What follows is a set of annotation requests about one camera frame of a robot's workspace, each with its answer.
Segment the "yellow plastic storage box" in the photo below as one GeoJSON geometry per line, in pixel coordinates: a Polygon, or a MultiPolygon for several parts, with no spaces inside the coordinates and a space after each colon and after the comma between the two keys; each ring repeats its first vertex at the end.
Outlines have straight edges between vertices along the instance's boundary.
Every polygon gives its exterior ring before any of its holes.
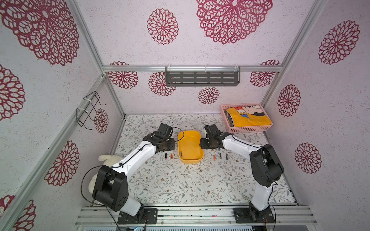
{"type": "Polygon", "coordinates": [[[200,147],[201,134],[198,131],[184,131],[178,134],[178,153],[182,163],[196,164],[204,157],[200,147]]]}

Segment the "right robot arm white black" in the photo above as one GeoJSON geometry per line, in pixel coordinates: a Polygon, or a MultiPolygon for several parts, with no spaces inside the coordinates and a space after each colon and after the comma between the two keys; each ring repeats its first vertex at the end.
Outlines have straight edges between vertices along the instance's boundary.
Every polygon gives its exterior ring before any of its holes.
{"type": "Polygon", "coordinates": [[[275,223],[275,212],[271,209],[269,201],[273,187],[277,185],[277,181],[284,173],[284,167],[273,146],[243,141],[232,133],[221,132],[215,124],[206,125],[204,131],[206,137],[200,140],[201,149],[222,148],[250,159],[256,187],[248,208],[241,212],[234,212],[236,222],[275,223]]]}

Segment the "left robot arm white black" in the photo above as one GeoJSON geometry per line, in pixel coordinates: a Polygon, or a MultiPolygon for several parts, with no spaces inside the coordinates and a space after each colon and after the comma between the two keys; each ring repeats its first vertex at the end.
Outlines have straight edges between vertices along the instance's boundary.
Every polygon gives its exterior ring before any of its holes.
{"type": "Polygon", "coordinates": [[[129,196],[128,181],[156,153],[175,149],[172,133],[172,127],[161,123],[157,131],[145,136],[123,160],[111,167],[103,165],[97,172],[93,199],[112,211],[125,213],[140,222],[144,217],[144,205],[129,196]]]}

